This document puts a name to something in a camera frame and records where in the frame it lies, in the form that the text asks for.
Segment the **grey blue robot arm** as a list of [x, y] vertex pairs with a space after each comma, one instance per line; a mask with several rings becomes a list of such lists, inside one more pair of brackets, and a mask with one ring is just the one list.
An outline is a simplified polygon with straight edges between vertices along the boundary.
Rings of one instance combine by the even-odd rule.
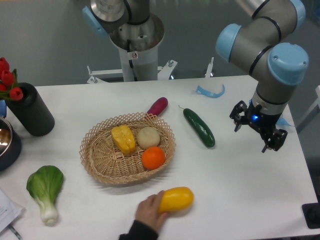
[[[304, 21], [299, 0], [240, 0], [252, 23], [229, 24], [219, 34], [215, 50], [257, 81], [250, 104], [240, 101], [230, 113], [236, 129], [250, 126], [264, 148], [277, 151], [287, 132], [276, 123], [304, 79], [309, 64], [306, 51], [284, 42]], [[126, 82], [158, 79], [158, 46], [164, 38], [162, 21], [150, 11], [148, 0], [92, 0], [82, 9], [90, 28], [108, 36], [118, 48]]]

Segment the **dark sleeved forearm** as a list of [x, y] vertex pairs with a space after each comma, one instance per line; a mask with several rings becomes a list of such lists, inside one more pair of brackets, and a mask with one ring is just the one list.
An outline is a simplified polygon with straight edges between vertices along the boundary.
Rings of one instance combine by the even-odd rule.
[[129, 231], [119, 235], [119, 240], [157, 240], [159, 234], [148, 225], [134, 220]]

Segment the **person's hand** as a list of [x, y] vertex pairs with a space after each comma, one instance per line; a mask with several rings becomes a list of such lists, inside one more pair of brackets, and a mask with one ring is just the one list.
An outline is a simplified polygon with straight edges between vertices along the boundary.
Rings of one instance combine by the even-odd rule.
[[165, 191], [161, 190], [157, 194], [148, 196], [141, 201], [135, 212], [135, 220], [150, 227], [155, 232], [159, 233], [163, 224], [167, 220], [169, 213], [159, 213], [159, 207]]

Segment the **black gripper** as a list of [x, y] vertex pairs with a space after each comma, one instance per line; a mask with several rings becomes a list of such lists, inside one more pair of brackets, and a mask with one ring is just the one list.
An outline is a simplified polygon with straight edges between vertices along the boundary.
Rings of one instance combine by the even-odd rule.
[[273, 107], [271, 113], [259, 103], [255, 103], [253, 99], [249, 101], [249, 107], [241, 100], [232, 109], [229, 117], [235, 124], [234, 131], [237, 132], [243, 125], [248, 125], [259, 133], [264, 141], [262, 153], [266, 150], [278, 151], [284, 144], [288, 132], [284, 129], [277, 129], [276, 123], [279, 120], [281, 112], [274, 112]]

